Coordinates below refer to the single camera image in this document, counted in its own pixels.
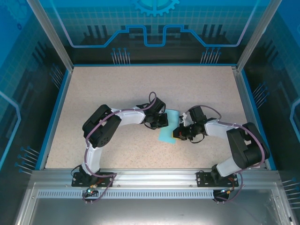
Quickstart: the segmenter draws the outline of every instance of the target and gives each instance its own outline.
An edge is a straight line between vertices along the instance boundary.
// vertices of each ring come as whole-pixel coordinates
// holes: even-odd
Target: work surface
[[[246,122],[231,67],[75,67],[46,168],[82,163],[82,126],[100,105],[130,108],[147,103],[151,91],[180,113],[202,104],[217,109],[222,121]],[[217,117],[208,109],[203,112]],[[218,137],[171,144],[159,141],[159,132],[140,124],[118,128],[104,148],[101,168],[210,168],[231,156],[228,142]]]

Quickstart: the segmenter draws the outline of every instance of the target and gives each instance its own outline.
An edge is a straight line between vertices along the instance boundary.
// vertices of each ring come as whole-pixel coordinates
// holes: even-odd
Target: blue cloth
[[[178,127],[179,124],[179,112],[176,110],[166,109],[168,114],[169,125],[160,129],[158,140],[171,144],[176,143],[176,139],[173,138],[173,130]]]

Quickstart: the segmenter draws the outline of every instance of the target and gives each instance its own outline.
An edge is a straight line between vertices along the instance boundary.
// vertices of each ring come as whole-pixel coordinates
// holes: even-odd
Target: glass enclosure
[[[30,225],[107,224],[108,221],[123,225],[141,225],[145,221],[152,225],[160,225],[162,221],[198,225],[281,224],[270,191],[244,190],[234,203],[226,205],[218,205],[212,199],[102,199],[95,205],[85,205],[80,199],[38,199]]]
[[[236,65],[269,2],[40,0],[78,66]],[[254,113],[283,180],[300,179],[299,12],[299,1],[282,1],[243,70]],[[3,224],[13,224],[68,71],[26,0],[0,0],[0,48],[0,208],[5,209],[0,218]],[[299,203],[299,196],[294,195],[291,203]],[[246,191],[239,199],[245,198],[260,222],[277,223],[271,193]],[[92,212],[73,201],[39,199],[31,224],[53,224],[51,219],[66,217],[57,205],[74,223],[77,215],[70,205]],[[120,206],[126,208],[128,203],[133,202],[126,200]],[[235,207],[230,204],[226,210],[236,215]],[[253,224],[249,213],[238,209],[238,215]],[[55,210],[61,217],[52,217]],[[223,216],[230,215],[226,210]]]
[[[0,49],[0,218],[12,224],[66,68],[25,0],[0,0]]]
[[[41,3],[74,64],[232,64],[269,0]]]
[[[254,110],[261,119],[283,181],[300,179],[299,10],[298,1],[281,2],[245,66]],[[299,195],[291,197],[291,203],[298,202]]]

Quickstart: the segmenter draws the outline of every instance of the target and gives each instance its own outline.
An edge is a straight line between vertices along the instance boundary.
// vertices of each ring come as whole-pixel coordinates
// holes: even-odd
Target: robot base
[[[219,179],[216,183],[216,181],[213,179],[211,172],[203,172],[199,171],[196,173],[196,180],[197,180],[197,186],[199,188],[203,187],[209,187],[209,188],[216,188],[216,187],[224,187],[224,188],[230,188],[233,186],[232,182],[230,181],[230,178],[234,180],[234,186],[238,187],[239,182],[237,179],[237,175],[229,175],[227,177],[223,177]]]
[[[96,172],[97,175],[109,175],[111,172]],[[99,178],[93,175],[88,175],[80,166],[79,172],[75,172],[72,180],[72,187],[90,187],[91,185],[97,184],[99,188],[107,187],[110,182],[110,177],[108,178]]]

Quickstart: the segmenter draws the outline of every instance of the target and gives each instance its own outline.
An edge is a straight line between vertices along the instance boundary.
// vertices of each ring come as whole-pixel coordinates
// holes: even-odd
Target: vent slot
[[[81,199],[85,190],[39,190],[38,198]],[[96,199],[103,190],[88,199]],[[108,190],[105,199],[213,199],[213,190]]]

